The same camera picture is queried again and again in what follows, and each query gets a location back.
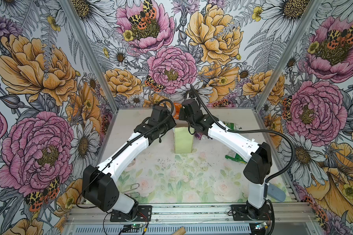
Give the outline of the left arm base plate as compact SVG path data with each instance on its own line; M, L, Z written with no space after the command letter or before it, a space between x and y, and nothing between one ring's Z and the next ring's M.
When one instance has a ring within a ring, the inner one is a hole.
M129 213L113 210L110 222L150 222L153 207L150 205L136 206Z

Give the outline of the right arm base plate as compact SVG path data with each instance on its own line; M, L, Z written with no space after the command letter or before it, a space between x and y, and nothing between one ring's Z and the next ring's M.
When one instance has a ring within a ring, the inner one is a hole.
M234 204L230 210L234 221L270 221L273 218L272 210L266 203L260 209L250 204Z

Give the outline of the green snack bag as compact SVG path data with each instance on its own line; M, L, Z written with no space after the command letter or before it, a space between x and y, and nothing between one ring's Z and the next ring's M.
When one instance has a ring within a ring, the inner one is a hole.
M234 162L238 162L240 164L247 164L247 162L237 153L235 154L234 157L226 155L225 158Z

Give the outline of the aluminium front rail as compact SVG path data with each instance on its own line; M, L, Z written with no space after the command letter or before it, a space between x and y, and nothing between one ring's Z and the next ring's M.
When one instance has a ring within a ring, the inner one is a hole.
M231 203L200 204L153 204L149 223L153 224L205 224L205 223L244 223L256 221L248 216L231 211ZM273 213L260 216L259 221L280 223L316 222L315 214L307 203L273 203ZM74 207L67 219L67 225L110 224L110 216L98 208L81 209Z

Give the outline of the green Fox's candy bag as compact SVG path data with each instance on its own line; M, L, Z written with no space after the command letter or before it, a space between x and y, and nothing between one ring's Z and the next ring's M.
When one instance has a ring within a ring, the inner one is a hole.
M241 126L239 124L236 123L232 123L232 122L224 122L224 124L231 130L240 130Z

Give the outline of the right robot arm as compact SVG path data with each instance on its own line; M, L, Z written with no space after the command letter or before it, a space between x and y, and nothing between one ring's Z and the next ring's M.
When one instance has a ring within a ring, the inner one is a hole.
M249 181L249 195L243 214L251 219L259 219L267 211L267 183L265 179L270 174L272 156L270 146L254 139L247 139L227 127L217 117L201 110L201 105L194 99L188 99L181 104L179 119L185 120L190 127L204 135L219 141L236 152L246 163L243 170Z

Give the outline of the wooden stick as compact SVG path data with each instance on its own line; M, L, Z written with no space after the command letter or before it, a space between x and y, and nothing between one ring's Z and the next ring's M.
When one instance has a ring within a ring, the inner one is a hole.
M181 227L178 230L176 230L172 235L185 235L185 234L186 234L185 228Z

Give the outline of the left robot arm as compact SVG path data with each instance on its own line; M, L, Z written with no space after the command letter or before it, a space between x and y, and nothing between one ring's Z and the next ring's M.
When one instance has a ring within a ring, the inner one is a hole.
M174 106L164 99L153 106L150 117L136 126L129 139L112 156L97 166L89 165L83 172L81 196L104 212L120 212L126 220L138 214L138 202L119 192L116 182L128 165L155 140L161 140L176 126Z

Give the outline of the orange corn chips bag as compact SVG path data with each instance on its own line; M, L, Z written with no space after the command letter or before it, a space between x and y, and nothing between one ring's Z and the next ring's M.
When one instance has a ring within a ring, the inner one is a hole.
M173 118L174 119L179 119L179 114L180 114L180 107L175 107L175 113L174 113L174 116Z

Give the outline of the white green paper bag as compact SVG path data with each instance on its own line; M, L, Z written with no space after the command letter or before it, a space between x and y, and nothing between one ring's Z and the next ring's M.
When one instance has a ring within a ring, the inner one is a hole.
M174 128L174 148L176 154L188 154L192 153L194 135L192 135L192 128L189 131L188 127L176 127Z

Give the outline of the green circuit board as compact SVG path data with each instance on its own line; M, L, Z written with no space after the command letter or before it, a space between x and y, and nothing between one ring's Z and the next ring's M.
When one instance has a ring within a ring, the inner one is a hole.
M131 229L140 230L144 226L145 226L145 224L130 224L130 225L124 225L123 228L126 230L131 230Z

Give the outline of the grey blue oval pad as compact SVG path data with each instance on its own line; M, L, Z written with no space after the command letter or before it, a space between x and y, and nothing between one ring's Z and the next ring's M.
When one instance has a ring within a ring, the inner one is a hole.
M268 185L267 195L278 202L284 202L286 200L285 192L273 184Z

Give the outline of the metal paper clip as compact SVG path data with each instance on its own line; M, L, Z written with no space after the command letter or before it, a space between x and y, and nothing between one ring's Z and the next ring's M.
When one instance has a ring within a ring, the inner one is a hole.
M129 190L124 191L123 194L130 196L132 198L139 198L140 193L137 191L140 187L139 183L131 184Z

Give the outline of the purple pink candy bag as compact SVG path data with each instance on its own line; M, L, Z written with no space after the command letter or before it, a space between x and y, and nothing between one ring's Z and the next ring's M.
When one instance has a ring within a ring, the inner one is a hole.
M198 140L203 140L204 139L204 134L201 132L196 132L194 134L194 136L198 139Z

